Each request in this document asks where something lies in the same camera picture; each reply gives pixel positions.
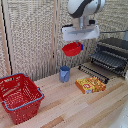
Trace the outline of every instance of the basket handle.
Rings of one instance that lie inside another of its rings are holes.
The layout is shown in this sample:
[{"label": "basket handle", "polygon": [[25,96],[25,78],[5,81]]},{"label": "basket handle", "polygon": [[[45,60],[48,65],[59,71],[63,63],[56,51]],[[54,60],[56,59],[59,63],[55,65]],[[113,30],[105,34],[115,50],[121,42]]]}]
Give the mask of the basket handle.
[{"label": "basket handle", "polygon": [[8,106],[7,106],[7,104],[6,104],[5,101],[2,101],[1,103],[4,103],[5,106],[6,106],[6,108],[7,108],[9,111],[15,111],[15,110],[17,110],[17,109],[19,109],[19,108],[22,108],[22,107],[24,107],[24,106],[26,106],[26,105],[28,105],[28,104],[31,104],[31,103],[36,102],[36,101],[38,101],[38,100],[41,100],[41,99],[44,97],[44,94],[40,91],[40,88],[37,88],[37,90],[38,90],[38,91],[40,92],[40,94],[42,95],[40,98],[37,98],[37,99],[35,99],[35,100],[33,100],[33,101],[30,101],[30,102],[28,102],[28,103],[26,103],[26,104],[23,104],[23,105],[21,105],[21,106],[19,106],[19,107],[14,108],[14,109],[8,108]]},{"label": "basket handle", "polygon": [[8,77],[15,76],[15,75],[19,75],[19,74],[23,74],[25,77],[28,77],[28,76],[25,75],[24,73],[16,73],[16,74],[13,74],[13,75],[9,75],[9,76],[2,77],[2,78],[0,78],[0,80],[1,80],[1,79],[5,79],[5,78],[8,78]]}]

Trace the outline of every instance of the red basket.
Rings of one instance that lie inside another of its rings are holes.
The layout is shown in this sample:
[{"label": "red basket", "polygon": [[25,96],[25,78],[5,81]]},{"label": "red basket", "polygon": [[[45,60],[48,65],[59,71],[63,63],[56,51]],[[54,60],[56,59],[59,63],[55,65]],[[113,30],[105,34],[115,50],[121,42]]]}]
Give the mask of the red basket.
[{"label": "red basket", "polygon": [[0,79],[0,101],[14,124],[37,115],[43,98],[40,88],[22,73]]},{"label": "red basket", "polygon": [[73,43],[67,44],[62,48],[62,50],[66,56],[75,56],[79,54],[81,51],[81,43],[73,42]]}]

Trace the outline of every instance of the yellow box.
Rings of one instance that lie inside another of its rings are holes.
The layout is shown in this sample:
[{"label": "yellow box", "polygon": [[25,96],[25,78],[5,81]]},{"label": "yellow box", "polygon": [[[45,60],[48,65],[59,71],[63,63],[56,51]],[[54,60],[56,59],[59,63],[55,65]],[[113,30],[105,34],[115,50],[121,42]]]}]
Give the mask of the yellow box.
[{"label": "yellow box", "polygon": [[84,94],[104,91],[106,88],[106,85],[95,77],[79,79],[75,84]]}]

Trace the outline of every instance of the food box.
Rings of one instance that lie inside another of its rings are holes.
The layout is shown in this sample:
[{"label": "food box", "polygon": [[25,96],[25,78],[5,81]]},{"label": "food box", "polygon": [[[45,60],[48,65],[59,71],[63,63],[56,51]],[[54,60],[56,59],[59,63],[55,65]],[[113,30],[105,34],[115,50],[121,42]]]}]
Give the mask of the food box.
[{"label": "food box", "polygon": [[84,94],[104,91],[106,89],[106,85],[96,77],[79,79],[76,80],[75,84]]}]

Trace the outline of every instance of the red plastic basket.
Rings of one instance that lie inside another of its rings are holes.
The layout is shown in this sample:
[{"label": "red plastic basket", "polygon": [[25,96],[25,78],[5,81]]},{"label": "red plastic basket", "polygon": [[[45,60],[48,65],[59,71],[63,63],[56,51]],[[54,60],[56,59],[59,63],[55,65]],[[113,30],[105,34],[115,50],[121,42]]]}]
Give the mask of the red plastic basket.
[{"label": "red plastic basket", "polygon": [[0,79],[0,101],[14,124],[37,115],[44,94],[22,73]]},{"label": "red plastic basket", "polygon": [[67,44],[62,48],[62,50],[66,56],[75,56],[79,54],[81,51],[81,43],[73,42],[73,43]]}]

